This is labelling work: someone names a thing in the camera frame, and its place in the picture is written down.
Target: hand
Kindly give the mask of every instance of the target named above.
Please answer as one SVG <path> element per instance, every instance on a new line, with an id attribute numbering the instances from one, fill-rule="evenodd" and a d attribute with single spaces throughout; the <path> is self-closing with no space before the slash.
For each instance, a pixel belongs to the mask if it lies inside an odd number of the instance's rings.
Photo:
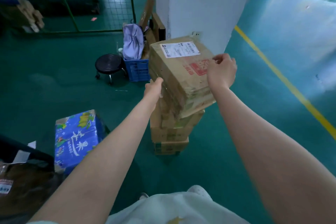
<path id="1" fill-rule="evenodd" d="M 237 65 L 227 53 L 218 54 L 210 60 L 207 79 L 211 90 L 219 87 L 230 88 L 236 78 Z"/>
<path id="2" fill-rule="evenodd" d="M 155 82 L 153 82 L 153 80 L 151 79 L 150 83 L 145 84 L 145 92 L 143 93 L 143 98 L 148 101 L 150 107 L 153 107 L 153 110 L 151 110 L 152 112 L 154 111 L 155 105 L 159 100 L 162 82 L 163 79 L 158 77 Z"/>

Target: white label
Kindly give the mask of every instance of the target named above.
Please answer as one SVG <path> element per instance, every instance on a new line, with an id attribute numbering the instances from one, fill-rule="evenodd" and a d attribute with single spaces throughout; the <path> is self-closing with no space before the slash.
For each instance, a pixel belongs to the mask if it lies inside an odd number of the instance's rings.
<path id="1" fill-rule="evenodd" d="M 0 179 L 0 194 L 8 194 L 11 190 L 13 181 Z"/>
<path id="2" fill-rule="evenodd" d="M 179 58 L 201 54 L 193 42 L 160 44 L 160 46 L 166 58 Z"/>

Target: white pillar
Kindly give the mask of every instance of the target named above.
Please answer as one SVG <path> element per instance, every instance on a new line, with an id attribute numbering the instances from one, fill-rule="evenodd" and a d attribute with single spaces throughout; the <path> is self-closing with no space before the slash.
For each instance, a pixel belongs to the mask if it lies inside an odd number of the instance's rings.
<path id="1" fill-rule="evenodd" d="M 214 54 L 223 53 L 248 0 L 156 0 L 166 37 L 199 31 L 200 41 Z"/>

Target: blue plastic crate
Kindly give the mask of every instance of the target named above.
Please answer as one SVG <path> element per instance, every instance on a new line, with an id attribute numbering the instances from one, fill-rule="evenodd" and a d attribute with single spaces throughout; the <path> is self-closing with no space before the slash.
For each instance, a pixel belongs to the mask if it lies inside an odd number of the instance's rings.
<path id="1" fill-rule="evenodd" d="M 125 60 L 130 82 L 149 81 L 148 59 Z"/>

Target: wall outlet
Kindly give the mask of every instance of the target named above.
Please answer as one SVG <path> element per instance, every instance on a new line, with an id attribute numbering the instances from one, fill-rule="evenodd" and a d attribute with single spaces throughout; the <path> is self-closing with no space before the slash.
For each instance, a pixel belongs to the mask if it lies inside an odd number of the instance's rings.
<path id="1" fill-rule="evenodd" d="M 200 31 L 192 31 L 190 37 L 199 41 L 200 37 L 201 37 L 201 32 Z"/>

